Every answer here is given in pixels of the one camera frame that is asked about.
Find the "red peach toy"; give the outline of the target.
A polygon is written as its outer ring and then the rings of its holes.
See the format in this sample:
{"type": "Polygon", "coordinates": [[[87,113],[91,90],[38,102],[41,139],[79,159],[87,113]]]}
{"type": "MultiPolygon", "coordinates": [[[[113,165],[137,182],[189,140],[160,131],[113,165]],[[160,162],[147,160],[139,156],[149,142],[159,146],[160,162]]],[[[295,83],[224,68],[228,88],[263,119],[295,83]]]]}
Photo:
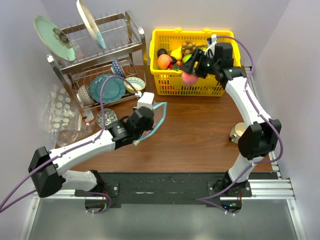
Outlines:
{"type": "Polygon", "coordinates": [[[183,72],[181,75],[181,79],[185,86],[191,87],[197,83],[199,78],[195,74],[183,72]]]}

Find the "clear zip bag blue seal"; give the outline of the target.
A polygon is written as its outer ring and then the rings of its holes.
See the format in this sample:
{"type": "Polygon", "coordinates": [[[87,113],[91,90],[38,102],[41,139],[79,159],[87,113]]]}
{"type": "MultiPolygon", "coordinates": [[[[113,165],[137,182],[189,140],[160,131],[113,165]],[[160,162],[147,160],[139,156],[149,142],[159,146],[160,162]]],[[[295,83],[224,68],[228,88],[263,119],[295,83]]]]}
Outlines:
{"type": "Polygon", "coordinates": [[[156,131],[164,123],[167,115],[167,102],[159,102],[159,103],[156,102],[153,106],[153,113],[154,113],[154,117],[153,117],[154,123],[152,126],[152,130],[148,130],[144,132],[142,136],[133,143],[135,146],[137,146],[142,141],[145,141],[146,139],[154,135],[156,131]]]}

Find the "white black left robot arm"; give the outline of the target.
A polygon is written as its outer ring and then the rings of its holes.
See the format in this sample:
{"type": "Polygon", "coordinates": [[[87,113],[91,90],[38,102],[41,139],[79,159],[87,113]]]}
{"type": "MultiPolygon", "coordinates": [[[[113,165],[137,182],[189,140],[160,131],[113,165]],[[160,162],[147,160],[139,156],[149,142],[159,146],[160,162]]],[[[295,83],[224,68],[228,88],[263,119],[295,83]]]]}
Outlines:
{"type": "Polygon", "coordinates": [[[136,108],[104,128],[101,132],[49,152],[44,146],[35,150],[28,172],[41,198],[52,196],[60,190],[82,190],[99,196],[104,183],[95,170],[73,171],[78,164],[105,152],[111,152],[137,141],[144,132],[152,130],[153,107],[136,108]]]}

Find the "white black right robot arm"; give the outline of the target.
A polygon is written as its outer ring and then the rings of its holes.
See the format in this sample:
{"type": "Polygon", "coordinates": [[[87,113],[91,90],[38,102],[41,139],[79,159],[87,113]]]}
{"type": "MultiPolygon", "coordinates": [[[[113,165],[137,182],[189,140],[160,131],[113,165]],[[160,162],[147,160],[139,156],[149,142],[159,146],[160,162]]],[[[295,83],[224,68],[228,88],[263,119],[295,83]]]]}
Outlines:
{"type": "Polygon", "coordinates": [[[206,78],[213,75],[229,94],[240,112],[245,131],[238,140],[239,155],[224,178],[215,186],[218,193],[235,196],[245,188],[249,175],[263,158],[281,143],[282,124],[272,119],[262,108],[248,85],[248,78],[240,66],[234,66],[233,47],[230,43],[216,43],[214,50],[196,49],[181,67],[182,79],[188,77],[206,78]]]}

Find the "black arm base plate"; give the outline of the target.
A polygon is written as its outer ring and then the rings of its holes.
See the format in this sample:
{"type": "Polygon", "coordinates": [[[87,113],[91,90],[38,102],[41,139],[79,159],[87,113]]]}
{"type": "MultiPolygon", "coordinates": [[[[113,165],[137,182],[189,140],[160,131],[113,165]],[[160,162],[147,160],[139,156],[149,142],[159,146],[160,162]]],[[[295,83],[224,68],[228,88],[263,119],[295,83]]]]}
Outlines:
{"type": "Polygon", "coordinates": [[[220,192],[223,172],[102,172],[112,207],[123,204],[198,205],[198,198],[220,192]]]}

